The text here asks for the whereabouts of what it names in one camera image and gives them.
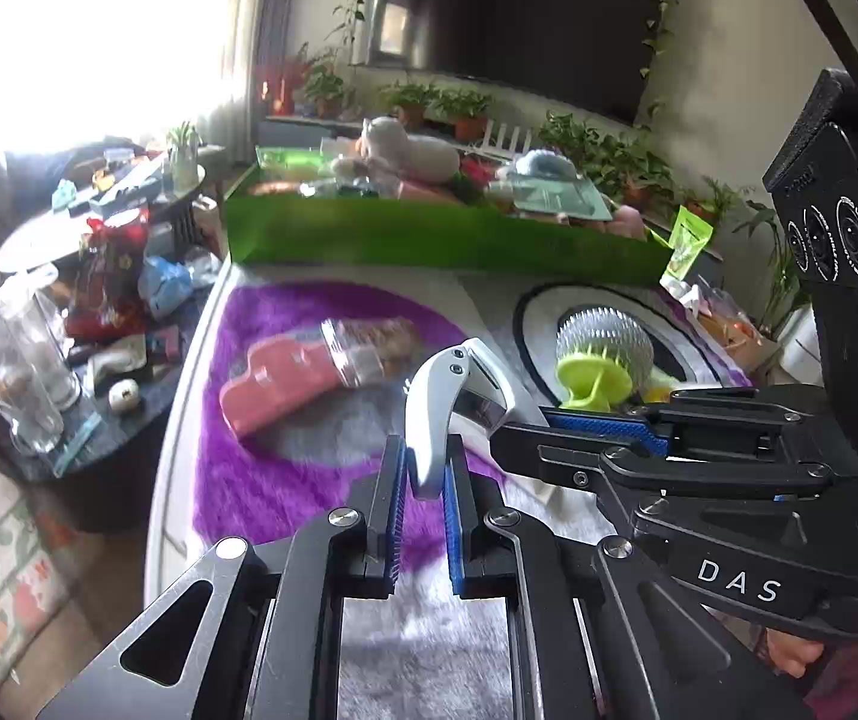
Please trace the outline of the right hand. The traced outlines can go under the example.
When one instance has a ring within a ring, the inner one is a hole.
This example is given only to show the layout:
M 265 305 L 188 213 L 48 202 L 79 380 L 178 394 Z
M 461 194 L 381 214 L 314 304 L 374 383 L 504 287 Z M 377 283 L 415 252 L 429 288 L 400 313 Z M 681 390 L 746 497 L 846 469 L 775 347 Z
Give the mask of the right hand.
M 781 673 L 800 679 L 824 653 L 823 642 L 802 639 L 787 632 L 767 629 L 764 633 L 767 660 Z

